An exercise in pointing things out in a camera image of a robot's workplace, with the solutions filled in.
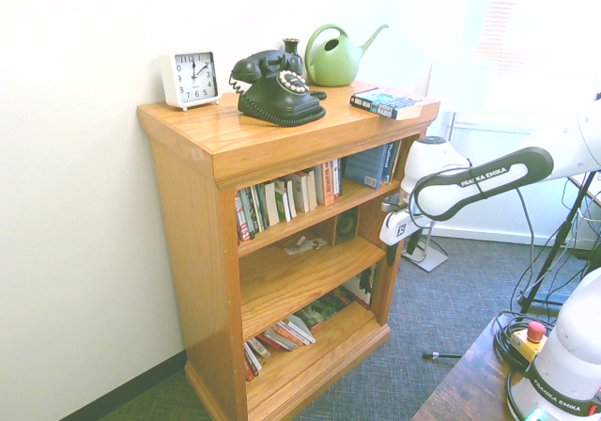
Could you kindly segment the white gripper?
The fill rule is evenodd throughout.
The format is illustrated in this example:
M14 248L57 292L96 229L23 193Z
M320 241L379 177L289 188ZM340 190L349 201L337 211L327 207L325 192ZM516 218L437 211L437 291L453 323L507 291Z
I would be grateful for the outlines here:
M414 253L420 239L420 233L416 231L426 228L426 217L421 213L412 213L408 208L393 209L392 206L385 206L382 210L386 216L379 232L379 238L388 245L387 265L392 267L396 261L398 243L411 234L405 253L408 255Z

